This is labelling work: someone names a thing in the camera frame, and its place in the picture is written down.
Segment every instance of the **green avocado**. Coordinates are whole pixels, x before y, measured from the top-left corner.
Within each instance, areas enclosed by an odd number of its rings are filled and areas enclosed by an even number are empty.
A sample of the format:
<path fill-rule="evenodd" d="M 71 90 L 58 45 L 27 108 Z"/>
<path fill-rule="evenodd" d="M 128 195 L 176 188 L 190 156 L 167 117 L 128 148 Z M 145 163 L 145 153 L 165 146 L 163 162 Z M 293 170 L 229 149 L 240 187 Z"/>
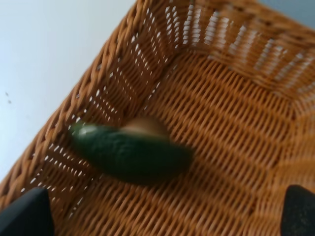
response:
<path fill-rule="evenodd" d="M 93 124 L 74 124 L 70 132 L 82 158 L 125 182 L 159 183 L 186 171 L 192 163 L 190 148 L 166 139 Z"/>

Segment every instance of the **woven basket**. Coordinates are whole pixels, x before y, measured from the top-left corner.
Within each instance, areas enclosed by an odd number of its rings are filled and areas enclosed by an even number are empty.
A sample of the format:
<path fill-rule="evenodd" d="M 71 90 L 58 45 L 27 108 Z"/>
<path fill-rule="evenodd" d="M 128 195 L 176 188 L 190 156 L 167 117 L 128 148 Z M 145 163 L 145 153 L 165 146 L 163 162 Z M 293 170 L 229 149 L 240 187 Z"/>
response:
<path fill-rule="evenodd" d="M 126 184 L 69 145 L 76 120 L 135 116 L 195 148 L 187 174 Z M 254 1 L 139 0 L 0 185 L 0 209 L 40 186 L 57 235 L 278 235 L 288 185 L 315 190 L 314 139 L 315 32 Z"/>

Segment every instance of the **black object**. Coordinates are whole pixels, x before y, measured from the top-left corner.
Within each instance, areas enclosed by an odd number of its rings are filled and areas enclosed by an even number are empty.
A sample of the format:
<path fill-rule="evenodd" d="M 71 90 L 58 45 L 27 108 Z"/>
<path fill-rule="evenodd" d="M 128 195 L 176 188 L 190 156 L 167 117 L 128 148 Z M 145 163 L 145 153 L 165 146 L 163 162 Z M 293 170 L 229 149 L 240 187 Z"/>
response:
<path fill-rule="evenodd" d="M 34 188 L 0 212 L 0 236 L 53 236 L 47 189 Z"/>
<path fill-rule="evenodd" d="M 281 219 L 282 236 L 315 236 L 315 194 L 291 185 L 286 191 Z"/>

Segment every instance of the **white surface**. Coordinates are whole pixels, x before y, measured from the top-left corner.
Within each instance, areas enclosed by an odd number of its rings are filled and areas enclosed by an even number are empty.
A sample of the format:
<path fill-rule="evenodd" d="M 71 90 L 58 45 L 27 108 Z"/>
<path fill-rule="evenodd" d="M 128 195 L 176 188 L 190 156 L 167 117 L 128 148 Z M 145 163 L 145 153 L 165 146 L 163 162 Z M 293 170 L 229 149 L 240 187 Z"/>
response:
<path fill-rule="evenodd" d="M 0 0 L 0 180 L 134 2 Z"/>

